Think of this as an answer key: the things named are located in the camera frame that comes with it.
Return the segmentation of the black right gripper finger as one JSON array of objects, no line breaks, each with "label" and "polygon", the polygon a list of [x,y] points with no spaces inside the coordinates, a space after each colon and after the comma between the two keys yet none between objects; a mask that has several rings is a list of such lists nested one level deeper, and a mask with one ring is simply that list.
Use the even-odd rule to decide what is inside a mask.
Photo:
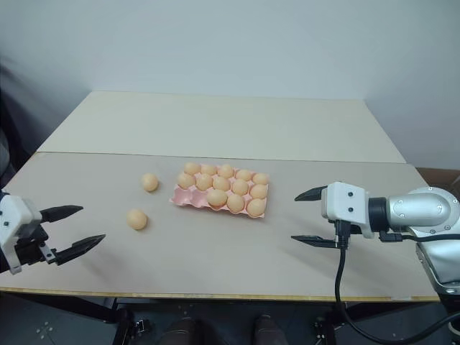
[{"label": "black right gripper finger", "polygon": [[296,236],[291,236],[291,239],[294,239],[304,244],[311,245],[313,247],[320,247],[320,248],[337,248],[338,247],[338,244],[336,241],[332,239],[323,239],[320,236],[296,235]]},{"label": "black right gripper finger", "polygon": [[294,198],[294,201],[319,201],[321,199],[321,194],[324,189],[327,189],[327,185],[311,188],[301,194],[297,195]]}]

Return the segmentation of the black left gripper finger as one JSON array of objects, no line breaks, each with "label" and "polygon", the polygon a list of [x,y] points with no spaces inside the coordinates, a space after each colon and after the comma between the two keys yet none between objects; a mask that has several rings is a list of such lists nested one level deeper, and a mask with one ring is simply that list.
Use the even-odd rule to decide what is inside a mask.
[{"label": "black left gripper finger", "polygon": [[40,211],[42,216],[42,223],[52,223],[55,221],[59,221],[65,219],[69,216],[72,216],[74,213],[83,210],[82,206],[76,205],[66,205],[66,206],[57,206],[52,208],[47,208]]},{"label": "black left gripper finger", "polygon": [[63,265],[66,262],[84,255],[92,248],[97,246],[105,237],[105,234],[90,236],[80,241],[74,242],[70,248],[67,248],[61,252],[55,251],[55,263],[57,265]]}]

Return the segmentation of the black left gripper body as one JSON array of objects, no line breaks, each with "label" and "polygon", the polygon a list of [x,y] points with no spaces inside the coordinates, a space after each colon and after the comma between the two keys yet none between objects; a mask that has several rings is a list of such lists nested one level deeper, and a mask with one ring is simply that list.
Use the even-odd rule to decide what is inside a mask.
[{"label": "black left gripper body", "polygon": [[20,238],[15,245],[15,250],[21,265],[33,265],[38,262],[57,264],[56,250],[46,245],[49,239],[46,231],[38,225],[29,236]]}]

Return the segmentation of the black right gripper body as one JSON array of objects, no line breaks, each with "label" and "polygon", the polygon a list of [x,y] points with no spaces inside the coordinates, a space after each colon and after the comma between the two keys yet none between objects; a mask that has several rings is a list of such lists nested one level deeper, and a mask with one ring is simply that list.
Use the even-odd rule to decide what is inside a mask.
[{"label": "black right gripper body", "polygon": [[334,221],[334,220],[329,219],[328,222],[331,225],[333,225],[333,227],[334,227],[333,242],[334,242],[335,247],[339,248],[340,247],[339,242],[340,242],[340,239],[341,239],[341,234],[340,234],[340,228],[339,228],[339,226],[337,224],[340,223],[340,221]]}]

